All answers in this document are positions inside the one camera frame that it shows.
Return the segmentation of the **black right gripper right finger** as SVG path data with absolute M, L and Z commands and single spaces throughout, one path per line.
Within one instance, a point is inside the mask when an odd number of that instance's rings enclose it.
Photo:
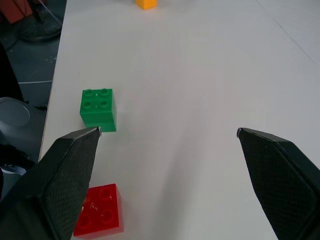
M 320 238 L 320 170 L 291 141 L 237 130 L 251 184 L 279 240 Z

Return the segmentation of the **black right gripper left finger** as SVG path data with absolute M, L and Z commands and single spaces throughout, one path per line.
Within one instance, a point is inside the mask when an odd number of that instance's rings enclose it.
M 100 127 L 58 138 L 0 202 L 2 240 L 69 240 L 93 171 Z

